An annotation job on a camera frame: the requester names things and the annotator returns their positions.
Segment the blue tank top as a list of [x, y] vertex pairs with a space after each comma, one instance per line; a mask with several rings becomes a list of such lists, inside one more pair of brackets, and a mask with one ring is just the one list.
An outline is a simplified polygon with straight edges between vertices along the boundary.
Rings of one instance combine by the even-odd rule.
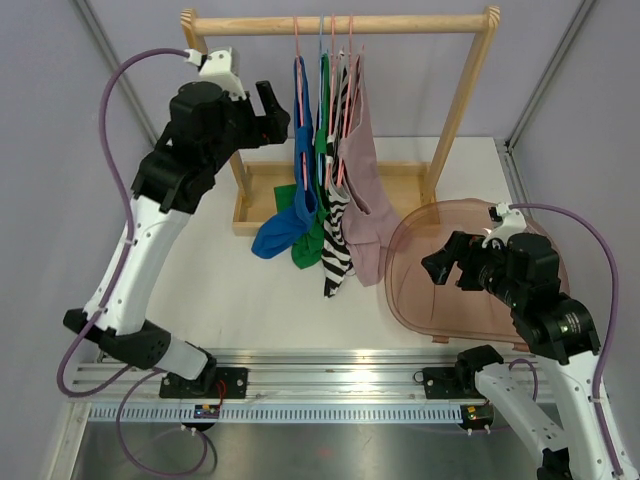
[[[301, 56], [300, 62], [304, 98], [304, 126], [302, 128], [299, 127], [296, 86], [294, 97], [295, 191], [292, 204], [267, 220], [256, 234], [251, 251], [257, 257], [262, 259], [271, 259], [276, 255], [279, 255], [291, 247], [302, 235], [307, 233], [314, 223], [314, 218], [318, 209], [318, 200], [313, 186], [316, 164], [313, 150], [313, 119], [309, 105], [309, 89], [305, 62]], [[293, 73], [294, 80], [296, 81], [296, 61], [294, 61]], [[302, 152], [306, 153], [307, 160], [307, 191], [303, 188]]]

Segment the pink wire hanger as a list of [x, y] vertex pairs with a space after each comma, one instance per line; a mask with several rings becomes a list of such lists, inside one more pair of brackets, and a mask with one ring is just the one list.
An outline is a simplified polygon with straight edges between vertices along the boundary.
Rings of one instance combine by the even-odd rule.
[[[297, 86], [297, 100], [298, 100], [298, 113], [299, 113], [299, 127], [302, 128], [304, 126], [304, 110], [303, 110], [303, 85], [302, 85], [302, 71], [301, 71], [301, 62], [300, 62], [300, 43], [299, 43], [299, 24], [298, 17], [293, 16], [293, 30], [295, 37], [295, 54], [296, 54], [296, 86]], [[307, 160], [306, 153], [302, 152], [302, 174], [303, 174], [303, 188], [305, 191], [308, 189], [308, 180], [307, 180]]]

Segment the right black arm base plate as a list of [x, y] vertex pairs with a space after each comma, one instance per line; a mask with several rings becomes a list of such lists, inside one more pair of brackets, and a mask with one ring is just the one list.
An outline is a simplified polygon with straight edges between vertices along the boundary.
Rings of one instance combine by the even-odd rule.
[[485, 400], [479, 392], [463, 386], [454, 367], [425, 367], [412, 375], [429, 400]]

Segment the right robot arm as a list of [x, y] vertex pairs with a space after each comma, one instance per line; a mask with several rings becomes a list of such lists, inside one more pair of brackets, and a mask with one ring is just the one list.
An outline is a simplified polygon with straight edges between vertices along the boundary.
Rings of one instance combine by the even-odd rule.
[[436, 285], [454, 268], [463, 291], [486, 291], [510, 309], [517, 333], [551, 387], [552, 421], [513, 380], [489, 346], [461, 352], [454, 384], [498, 409], [537, 466], [539, 479], [636, 479], [603, 385], [595, 379], [604, 350], [586, 307], [560, 290], [559, 255], [544, 236], [518, 233], [489, 248], [482, 236], [452, 233], [422, 267]]

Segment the green tank top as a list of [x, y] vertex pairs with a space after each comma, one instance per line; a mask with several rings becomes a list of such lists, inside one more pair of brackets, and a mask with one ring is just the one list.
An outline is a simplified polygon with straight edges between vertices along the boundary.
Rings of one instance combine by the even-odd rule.
[[314, 153], [316, 156], [316, 174], [314, 188], [318, 198], [318, 209], [311, 229], [294, 242], [291, 247], [291, 258], [299, 269], [309, 268], [321, 260], [324, 246], [324, 221], [327, 216], [328, 202], [324, 189], [326, 174], [327, 137], [329, 124], [330, 100], [330, 60], [324, 52], [319, 60], [319, 93], [314, 137]]

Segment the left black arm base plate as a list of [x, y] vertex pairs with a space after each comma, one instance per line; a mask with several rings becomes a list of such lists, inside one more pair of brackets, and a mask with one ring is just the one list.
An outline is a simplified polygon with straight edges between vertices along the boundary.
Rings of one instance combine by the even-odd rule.
[[162, 399], [245, 399], [249, 370], [244, 367], [217, 366], [213, 375], [207, 374], [197, 380], [186, 380], [169, 373], [160, 385]]

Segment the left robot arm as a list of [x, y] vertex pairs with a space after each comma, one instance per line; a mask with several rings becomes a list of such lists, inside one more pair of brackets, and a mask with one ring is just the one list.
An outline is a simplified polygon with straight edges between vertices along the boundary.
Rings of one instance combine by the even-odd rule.
[[131, 220], [94, 296], [65, 313], [69, 330], [111, 357], [143, 370], [181, 378], [195, 398], [216, 385], [217, 361], [146, 317], [159, 273], [178, 235], [195, 213], [215, 176], [239, 150], [281, 144], [289, 113], [267, 81], [256, 84], [264, 108], [235, 99], [205, 81], [181, 86], [169, 102], [170, 120], [141, 161], [131, 190]]

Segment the blue wire hanger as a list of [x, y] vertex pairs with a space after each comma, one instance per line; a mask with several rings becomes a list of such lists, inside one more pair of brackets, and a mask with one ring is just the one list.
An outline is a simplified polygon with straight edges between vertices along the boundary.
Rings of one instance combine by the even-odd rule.
[[315, 151], [317, 162], [317, 176], [318, 183], [322, 184], [324, 167], [323, 162], [326, 156], [326, 139], [325, 128], [323, 126], [324, 113], [323, 113], [323, 100], [324, 100], [324, 49], [323, 49], [323, 34], [324, 34], [324, 16], [320, 16], [319, 20], [319, 35], [318, 35], [318, 98], [317, 98], [317, 118], [316, 118], [316, 134], [315, 134]]

